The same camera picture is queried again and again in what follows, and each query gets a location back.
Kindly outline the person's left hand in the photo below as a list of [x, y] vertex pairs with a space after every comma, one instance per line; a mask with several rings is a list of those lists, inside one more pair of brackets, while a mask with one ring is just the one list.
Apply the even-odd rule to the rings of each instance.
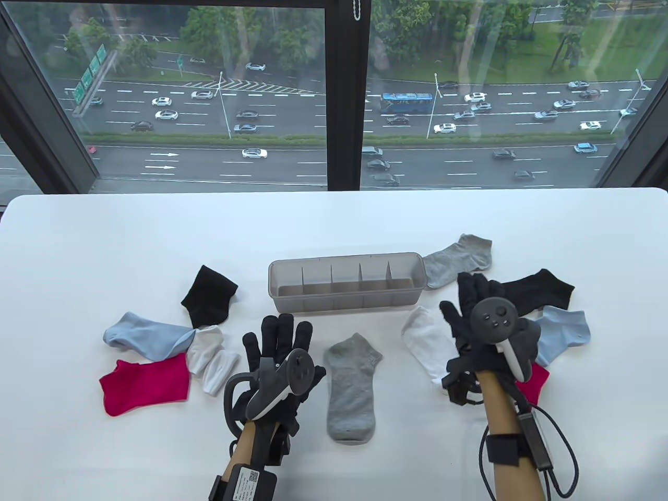
[[[268, 315], [261, 323], [260, 332], [261, 344], [258, 343], [255, 332], [248, 332], [243, 336], [250, 373], [259, 369], [262, 357], [271, 358], [274, 365], [281, 365], [293, 349], [304, 349], [308, 352], [313, 335], [313, 325], [307, 320], [296, 325], [291, 314]], [[298, 432], [299, 425], [296, 416], [299, 406], [307, 401], [311, 391], [326, 375], [324, 367], [315, 365], [314, 369], [313, 381], [308, 391], [301, 396], [287, 396], [263, 418], [272, 424], [279, 424], [279, 428], [287, 431], [292, 437]]]

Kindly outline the person's right hand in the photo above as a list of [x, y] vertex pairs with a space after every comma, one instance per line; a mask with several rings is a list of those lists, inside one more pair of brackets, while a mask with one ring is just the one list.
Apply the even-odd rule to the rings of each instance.
[[453, 377], [463, 373], [493, 372], [510, 379], [513, 374], [503, 354], [494, 344], [484, 343], [472, 329], [471, 315], [480, 301], [489, 297], [504, 297], [504, 286], [489, 281], [481, 273], [461, 272], [457, 276], [459, 308], [452, 302], [442, 301], [439, 309], [451, 327], [458, 357], [448, 361], [446, 369]]

